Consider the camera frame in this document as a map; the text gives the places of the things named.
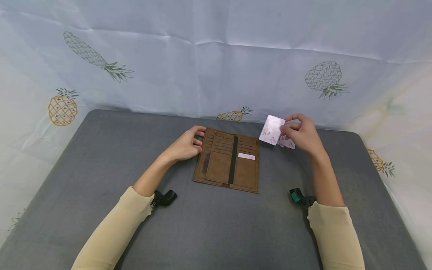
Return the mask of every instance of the wallet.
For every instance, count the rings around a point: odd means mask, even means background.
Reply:
[[[194,181],[258,193],[258,139],[207,128]]]

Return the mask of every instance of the hand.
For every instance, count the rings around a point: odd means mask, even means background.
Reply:
[[[173,142],[163,153],[162,156],[168,157],[171,161],[186,160],[193,158],[203,150],[203,142],[194,138],[195,135],[204,136],[205,127],[193,126]]]
[[[280,131],[292,139],[296,146],[300,147],[312,156],[325,153],[324,146],[318,136],[315,124],[312,119],[302,115],[293,114],[285,118],[285,121],[294,119],[300,120],[300,123],[288,123],[280,127]]]

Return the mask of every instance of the person's left hand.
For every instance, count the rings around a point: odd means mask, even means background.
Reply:
[[[204,137],[206,129],[202,126],[193,126],[173,142],[162,154],[174,162],[193,158],[203,150],[201,148],[203,142],[194,138],[194,136]]]

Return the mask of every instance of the card with floral print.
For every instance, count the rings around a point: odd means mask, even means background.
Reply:
[[[292,139],[288,139],[286,137],[286,135],[280,136],[279,140],[277,141],[277,144],[280,147],[285,147],[286,146],[288,148],[295,149],[295,143],[292,141]]]
[[[269,115],[261,131],[260,140],[276,145],[280,137],[280,126],[285,124],[285,119]]]

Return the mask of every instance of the forearm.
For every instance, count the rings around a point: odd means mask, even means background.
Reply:
[[[327,206],[345,206],[328,154],[322,149],[309,156],[317,202]]]
[[[136,181],[133,189],[141,196],[153,195],[163,176],[175,162],[173,158],[163,152]]]
[[[78,254],[72,269],[113,269],[138,225],[151,214],[154,192],[174,161],[161,154],[120,198]]]
[[[151,214],[152,200],[129,187],[87,240],[72,269],[114,269],[138,225]]]
[[[323,150],[311,156],[313,185],[317,201],[309,208],[309,224],[314,231],[324,270],[364,269],[359,239],[343,203],[342,194]]]

